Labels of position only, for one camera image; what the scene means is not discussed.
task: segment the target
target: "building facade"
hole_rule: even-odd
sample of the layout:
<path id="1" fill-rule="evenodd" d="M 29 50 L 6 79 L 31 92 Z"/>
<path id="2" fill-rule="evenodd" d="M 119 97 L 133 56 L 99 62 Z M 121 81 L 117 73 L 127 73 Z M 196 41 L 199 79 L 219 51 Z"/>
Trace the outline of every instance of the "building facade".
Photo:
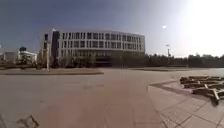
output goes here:
<path id="1" fill-rule="evenodd" d="M 145 36 L 117 31 L 52 30 L 41 39 L 41 51 L 46 59 L 47 44 L 55 59 L 68 56 L 108 57 L 116 51 L 145 52 Z"/>

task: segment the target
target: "ground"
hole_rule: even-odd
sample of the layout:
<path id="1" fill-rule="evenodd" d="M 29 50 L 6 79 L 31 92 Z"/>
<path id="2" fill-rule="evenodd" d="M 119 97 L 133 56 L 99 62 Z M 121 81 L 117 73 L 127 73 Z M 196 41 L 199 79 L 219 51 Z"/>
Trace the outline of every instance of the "ground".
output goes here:
<path id="1" fill-rule="evenodd" d="M 224 69 L 101 75 L 0 75 L 0 113 L 9 128 L 32 114 L 40 128 L 222 128 L 224 105 L 193 96 L 176 80 Z"/>

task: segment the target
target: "sky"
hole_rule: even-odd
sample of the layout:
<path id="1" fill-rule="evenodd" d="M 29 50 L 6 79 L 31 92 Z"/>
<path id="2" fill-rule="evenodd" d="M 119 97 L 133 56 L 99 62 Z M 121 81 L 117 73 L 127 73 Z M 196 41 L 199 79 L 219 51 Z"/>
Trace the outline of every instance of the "sky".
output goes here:
<path id="1" fill-rule="evenodd" d="M 38 52 L 49 28 L 143 34 L 146 53 L 224 54 L 224 0 L 1 0 L 0 45 Z"/>

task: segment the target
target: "distant building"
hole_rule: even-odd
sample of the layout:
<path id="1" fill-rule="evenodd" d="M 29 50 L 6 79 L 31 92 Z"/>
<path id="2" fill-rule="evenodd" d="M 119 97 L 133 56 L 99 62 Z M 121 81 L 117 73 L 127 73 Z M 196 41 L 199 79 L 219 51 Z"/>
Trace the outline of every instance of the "distant building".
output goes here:
<path id="1" fill-rule="evenodd" d="M 46 61 L 47 43 L 52 59 L 68 56 L 96 56 L 96 63 L 107 63 L 113 52 L 145 53 L 145 36 L 117 31 L 60 30 L 45 32 L 41 38 L 41 52 Z"/>
<path id="2" fill-rule="evenodd" d="M 23 52 L 32 63 L 37 61 L 37 54 L 36 53 L 32 53 L 32 52 L 28 52 L 28 51 L 24 51 Z M 18 59 L 21 59 L 21 54 L 20 51 L 18 51 Z"/>
<path id="3" fill-rule="evenodd" d="M 17 52 L 5 52 L 4 53 L 4 60 L 6 62 L 15 63 L 17 59 Z"/>

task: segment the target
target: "pole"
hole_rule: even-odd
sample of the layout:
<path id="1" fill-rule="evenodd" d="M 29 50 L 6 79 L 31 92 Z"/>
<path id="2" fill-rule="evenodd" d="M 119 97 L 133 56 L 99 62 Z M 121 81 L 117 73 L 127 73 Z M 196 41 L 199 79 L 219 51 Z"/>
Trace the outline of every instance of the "pole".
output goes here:
<path id="1" fill-rule="evenodd" d="M 50 43 L 47 42 L 47 71 L 50 72 Z"/>

